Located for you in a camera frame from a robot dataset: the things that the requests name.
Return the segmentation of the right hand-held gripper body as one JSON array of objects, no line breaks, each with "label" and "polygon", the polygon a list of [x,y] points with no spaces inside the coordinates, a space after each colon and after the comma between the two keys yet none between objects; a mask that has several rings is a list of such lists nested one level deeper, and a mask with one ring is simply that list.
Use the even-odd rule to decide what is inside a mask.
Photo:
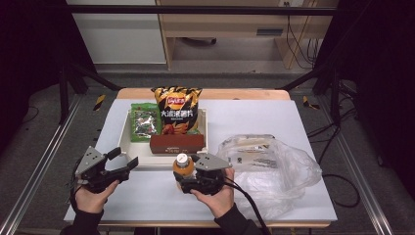
[{"label": "right hand-held gripper body", "polygon": [[195,180],[190,185],[192,190],[197,190],[205,195],[218,193],[225,183],[225,169],[232,165],[210,153],[196,154],[200,159],[194,163]]}]

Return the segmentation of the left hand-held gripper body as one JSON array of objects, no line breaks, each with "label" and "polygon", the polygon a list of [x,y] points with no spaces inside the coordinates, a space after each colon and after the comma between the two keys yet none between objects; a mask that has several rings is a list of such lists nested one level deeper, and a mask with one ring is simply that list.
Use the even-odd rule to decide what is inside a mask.
[{"label": "left hand-held gripper body", "polygon": [[75,167],[74,176],[77,183],[83,185],[92,193],[103,192],[112,182],[129,179],[131,170],[127,166],[117,169],[105,169],[107,154],[102,154],[94,147],[89,146],[80,162]]}]

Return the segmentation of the orange juice bottle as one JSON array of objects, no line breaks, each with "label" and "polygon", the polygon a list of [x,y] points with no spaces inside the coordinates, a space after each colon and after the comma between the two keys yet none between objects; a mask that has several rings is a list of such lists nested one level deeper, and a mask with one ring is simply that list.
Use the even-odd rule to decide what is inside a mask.
[{"label": "orange juice bottle", "polygon": [[190,185],[195,180],[195,167],[192,158],[183,153],[178,154],[176,160],[173,162],[172,170],[184,176],[184,179],[180,183],[176,181],[177,186],[184,193],[189,193],[191,190]]}]

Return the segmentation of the white plastic tray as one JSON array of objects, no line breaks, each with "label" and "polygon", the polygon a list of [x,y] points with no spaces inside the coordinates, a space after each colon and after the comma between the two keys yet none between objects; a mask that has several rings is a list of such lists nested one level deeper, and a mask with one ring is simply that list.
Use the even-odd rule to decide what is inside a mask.
[{"label": "white plastic tray", "polygon": [[[208,151],[208,121],[207,110],[199,109],[198,114],[199,134],[205,136],[205,146],[201,151],[194,154],[206,153]],[[130,162],[134,158],[138,158],[138,167],[155,167],[155,168],[171,168],[178,154],[153,154],[150,149],[149,142],[132,142],[131,141],[131,121],[130,116],[126,116],[121,131],[118,146],[125,153],[127,160]]]}]

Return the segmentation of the brown box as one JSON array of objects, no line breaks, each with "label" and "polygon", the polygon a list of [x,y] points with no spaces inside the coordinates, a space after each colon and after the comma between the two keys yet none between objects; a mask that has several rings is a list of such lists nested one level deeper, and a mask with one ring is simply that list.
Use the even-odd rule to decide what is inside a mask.
[{"label": "brown box", "polygon": [[154,135],[150,140],[153,154],[194,154],[205,146],[203,134]]}]

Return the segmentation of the green snack packet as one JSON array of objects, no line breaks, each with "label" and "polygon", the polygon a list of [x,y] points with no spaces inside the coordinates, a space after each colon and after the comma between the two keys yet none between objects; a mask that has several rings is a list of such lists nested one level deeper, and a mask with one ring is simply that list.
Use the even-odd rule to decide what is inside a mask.
[{"label": "green snack packet", "polygon": [[135,103],[130,109],[131,141],[149,142],[161,133],[161,115],[155,103]]}]

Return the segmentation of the black yellow chips bag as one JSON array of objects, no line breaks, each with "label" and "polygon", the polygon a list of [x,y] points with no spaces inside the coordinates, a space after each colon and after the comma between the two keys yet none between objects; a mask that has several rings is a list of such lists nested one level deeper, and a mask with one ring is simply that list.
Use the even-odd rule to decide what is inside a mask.
[{"label": "black yellow chips bag", "polygon": [[160,86],[152,88],[158,104],[163,135],[199,134],[199,98],[202,88]]}]

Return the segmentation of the clear plastic bag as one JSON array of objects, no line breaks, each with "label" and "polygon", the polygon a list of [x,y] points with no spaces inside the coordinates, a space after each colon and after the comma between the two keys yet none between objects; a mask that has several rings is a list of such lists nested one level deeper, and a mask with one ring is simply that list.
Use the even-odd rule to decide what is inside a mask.
[{"label": "clear plastic bag", "polygon": [[235,169],[234,181],[242,188],[235,202],[251,219],[261,215],[270,221],[291,211],[305,189],[322,178],[319,164],[306,151],[270,134],[232,136],[218,146],[216,155]]}]

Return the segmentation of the person's right hand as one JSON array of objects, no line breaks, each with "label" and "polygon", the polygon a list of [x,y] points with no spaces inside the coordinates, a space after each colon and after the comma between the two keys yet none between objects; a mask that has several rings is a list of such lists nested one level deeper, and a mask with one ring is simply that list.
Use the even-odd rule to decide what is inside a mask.
[{"label": "person's right hand", "polygon": [[205,195],[197,190],[191,191],[198,201],[210,209],[215,218],[220,218],[225,215],[234,205],[234,189],[230,184],[234,179],[235,170],[233,168],[226,168],[225,173],[227,185],[224,185],[215,195]]}]

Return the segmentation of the person's left hand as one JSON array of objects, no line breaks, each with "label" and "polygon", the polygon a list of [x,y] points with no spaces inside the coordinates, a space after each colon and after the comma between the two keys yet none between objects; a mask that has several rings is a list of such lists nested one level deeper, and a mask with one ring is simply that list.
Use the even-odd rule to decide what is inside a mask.
[{"label": "person's left hand", "polygon": [[112,182],[103,192],[92,193],[85,187],[80,186],[75,192],[75,201],[77,208],[83,212],[101,213],[107,199],[115,191],[119,181]]}]

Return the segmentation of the yellow black floor tape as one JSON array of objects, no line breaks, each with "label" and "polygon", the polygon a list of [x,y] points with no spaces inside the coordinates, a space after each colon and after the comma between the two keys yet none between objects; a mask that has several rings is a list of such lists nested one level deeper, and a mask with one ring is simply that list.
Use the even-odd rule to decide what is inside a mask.
[{"label": "yellow black floor tape", "polygon": [[320,106],[319,105],[315,105],[315,104],[311,104],[308,101],[308,98],[306,96],[302,96],[302,103],[305,107],[310,108],[312,110],[320,110]]},{"label": "yellow black floor tape", "polygon": [[101,106],[102,106],[102,104],[103,104],[103,102],[104,102],[105,98],[106,98],[106,95],[104,95],[104,94],[100,95],[100,96],[97,98],[97,101],[96,101],[96,103],[95,103],[95,106],[94,106],[94,108],[93,108],[93,111],[99,111],[99,110],[100,110],[100,108],[101,108]]}]

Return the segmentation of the black metal stand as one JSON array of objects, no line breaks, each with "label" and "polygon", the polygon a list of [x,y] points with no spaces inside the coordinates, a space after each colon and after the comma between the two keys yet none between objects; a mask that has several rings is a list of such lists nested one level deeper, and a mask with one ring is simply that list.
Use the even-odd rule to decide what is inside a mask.
[{"label": "black metal stand", "polygon": [[75,94],[85,94],[88,90],[88,85],[84,81],[85,77],[89,77],[113,91],[119,91],[121,89],[121,86],[106,80],[95,71],[88,70],[79,64],[68,63],[63,65],[59,72],[61,102],[60,123],[64,123],[69,118],[69,86],[71,86]]},{"label": "black metal stand", "polygon": [[308,73],[300,76],[296,80],[280,87],[280,90],[290,91],[312,78],[316,78],[316,82],[312,88],[315,95],[322,95],[328,88],[331,89],[330,117],[335,125],[339,125],[341,122],[339,108],[340,79],[335,65],[324,63],[323,65],[318,66]]}]

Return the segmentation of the white cabinet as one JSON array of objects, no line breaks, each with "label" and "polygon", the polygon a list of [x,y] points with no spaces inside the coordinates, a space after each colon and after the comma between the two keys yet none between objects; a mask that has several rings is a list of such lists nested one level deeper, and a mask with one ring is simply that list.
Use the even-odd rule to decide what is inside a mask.
[{"label": "white cabinet", "polygon": [[164,64],[157,14],[73,14],[96,65]]}]

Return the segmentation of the wooden desk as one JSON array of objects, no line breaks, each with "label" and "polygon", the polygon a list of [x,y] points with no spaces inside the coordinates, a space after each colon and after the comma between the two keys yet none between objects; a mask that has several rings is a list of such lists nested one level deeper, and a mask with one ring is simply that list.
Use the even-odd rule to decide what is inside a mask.
[{"label": "wooden desk", "polygon": [[[336,8],[340,0],[156,0],[159,6],[244,6]],[[291,69],[305,54],[300,45],[307,39],[321,40],[330,16],[268,15],[175,15],[160,14],[164,52],[171,60],[177,38],[271,37],[284,67]]]}]

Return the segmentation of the black horizontal bar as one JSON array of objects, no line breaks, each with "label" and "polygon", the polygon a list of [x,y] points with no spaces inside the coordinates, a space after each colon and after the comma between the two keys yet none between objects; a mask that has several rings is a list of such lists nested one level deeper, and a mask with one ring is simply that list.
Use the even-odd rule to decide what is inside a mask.
[{"label": "black horizontal bar", "polygon": [[67,5],[67,9],[78,14],[334,16],[338,13],[336,8],[243,6]]}]

